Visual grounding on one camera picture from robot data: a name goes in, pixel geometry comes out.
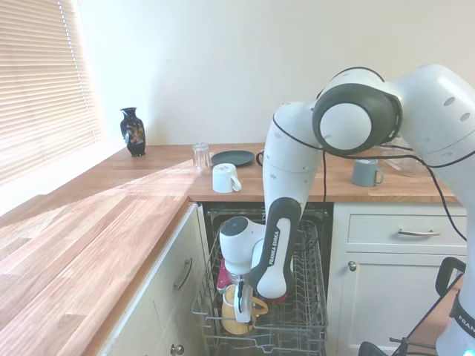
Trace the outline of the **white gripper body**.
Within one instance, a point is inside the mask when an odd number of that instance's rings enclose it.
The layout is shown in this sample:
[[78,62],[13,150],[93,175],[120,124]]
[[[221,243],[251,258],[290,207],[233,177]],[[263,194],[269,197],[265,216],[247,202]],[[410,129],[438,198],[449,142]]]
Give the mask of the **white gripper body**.
[[249,323],[252,319],[252,298],[252,287],[244,281],[240,281],[235,286],[235,295],[233,299],[235,319],[237,322]]

